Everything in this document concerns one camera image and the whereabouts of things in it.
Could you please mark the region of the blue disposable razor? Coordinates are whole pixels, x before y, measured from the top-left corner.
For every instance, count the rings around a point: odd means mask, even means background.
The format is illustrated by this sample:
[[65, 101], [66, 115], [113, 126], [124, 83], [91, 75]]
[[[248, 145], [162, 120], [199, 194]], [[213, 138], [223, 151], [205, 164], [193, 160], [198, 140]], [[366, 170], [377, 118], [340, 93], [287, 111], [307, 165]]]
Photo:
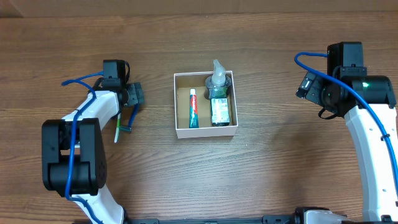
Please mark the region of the blue disposable razor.
[[136, 117], [138, 111], [139, 111], [139, 103], [136, 104], [136, 105], [134, 106], [134, 109], [133, 109], [133, 111], [132, 111], [132, 113], [131, 113], [131, 115], [130, 115], [129, 122], [128, 122], [127, 126], [120, 126], [120, 127], [119, 127], [119, 129], [120, 129], [121, 131], [126, 132], [126, 133], [131, 133], [131, 131], [132, 131], [132, 124], [133, 124], [133, 122], [134, 122], [134, 119], [135, 119], [135, 117]]

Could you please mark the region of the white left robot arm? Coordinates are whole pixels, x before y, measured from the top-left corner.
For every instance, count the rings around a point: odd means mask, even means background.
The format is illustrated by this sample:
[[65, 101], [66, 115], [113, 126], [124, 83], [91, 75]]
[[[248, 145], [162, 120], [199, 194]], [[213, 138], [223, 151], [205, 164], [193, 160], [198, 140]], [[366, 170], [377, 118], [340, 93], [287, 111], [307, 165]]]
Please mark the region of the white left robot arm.
[[131, 67], [125, 60], [104, 60], [94, 73], [62, 82], [87, 88], [86, 100], [62, 119], [42, 125], [42, 180], [49, 191], [76, 203], [90, 223], [131, 223], [126, 209], [118, 204], [106, 185], [107, 162], [102, 130], [116, 120], [114, 142], [121, 132], [131, 133], [132, 124], [144, 104], [139, 82], [129, 82]]

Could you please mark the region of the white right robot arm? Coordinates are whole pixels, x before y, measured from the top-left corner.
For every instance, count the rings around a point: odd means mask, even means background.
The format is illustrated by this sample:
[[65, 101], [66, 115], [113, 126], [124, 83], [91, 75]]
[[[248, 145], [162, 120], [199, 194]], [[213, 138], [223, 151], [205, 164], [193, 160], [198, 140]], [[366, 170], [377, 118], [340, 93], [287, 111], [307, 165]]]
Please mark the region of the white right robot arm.
[[361, 42], [331, 44], [327, 72], [306, 70], [296, 95], [321, 106], [319, 117], [343, 118], [353, 139], [363, 188], [363, 222], [397, 223], [397, 100], [390, 79], [368, 75]]

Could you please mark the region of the green white soap packet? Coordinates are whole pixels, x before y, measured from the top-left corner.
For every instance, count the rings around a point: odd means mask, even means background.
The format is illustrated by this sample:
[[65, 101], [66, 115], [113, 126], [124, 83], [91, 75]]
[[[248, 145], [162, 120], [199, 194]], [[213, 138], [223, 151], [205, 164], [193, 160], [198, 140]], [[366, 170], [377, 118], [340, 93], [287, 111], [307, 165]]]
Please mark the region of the green white soap packet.
[[213, 126], [228, 126], [230, 123], [227, 98], [211, 99], [211, 122]]

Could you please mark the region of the green white toothbrush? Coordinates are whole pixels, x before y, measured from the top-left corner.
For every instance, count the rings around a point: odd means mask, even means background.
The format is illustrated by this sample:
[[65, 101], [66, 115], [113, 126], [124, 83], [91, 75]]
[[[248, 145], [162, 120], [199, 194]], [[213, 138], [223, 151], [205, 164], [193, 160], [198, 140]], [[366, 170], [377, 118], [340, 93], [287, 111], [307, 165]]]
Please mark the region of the green white toothbrush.
[[121, 125], [121, 113], [119, 113], [118, 117], [117, 117], [116, 131], [115, 131], [115, 136], [114, 136], [114, 143], [117, 143], [119, 141], [120, 125]]

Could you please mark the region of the clear soap pump bottle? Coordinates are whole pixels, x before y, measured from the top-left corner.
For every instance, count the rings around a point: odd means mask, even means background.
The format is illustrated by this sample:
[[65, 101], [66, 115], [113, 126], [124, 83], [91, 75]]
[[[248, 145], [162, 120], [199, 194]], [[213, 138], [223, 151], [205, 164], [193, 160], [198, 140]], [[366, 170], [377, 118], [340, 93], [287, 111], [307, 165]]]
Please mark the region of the clear soap pump bottle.
[[213, 61], [213, 74], [205, 80], [205, 98], [211, 100], [213, 98], [227, 98], [229, 95], [229, 87], [232, 84], [231, 78], [226, 75], [226, 70], [217, 59]]

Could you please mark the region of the red green toothpaste tube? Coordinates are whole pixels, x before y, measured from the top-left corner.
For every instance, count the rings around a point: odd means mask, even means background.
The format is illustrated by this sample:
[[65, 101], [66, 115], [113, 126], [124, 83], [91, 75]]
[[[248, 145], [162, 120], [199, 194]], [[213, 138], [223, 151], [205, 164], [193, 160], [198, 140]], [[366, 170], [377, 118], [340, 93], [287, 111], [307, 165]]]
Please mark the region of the red green toothpaste tube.
[[190, 89], [190, 118], [189, 128], [199, 128], [198, 122], [198, 106], [196, 89]]

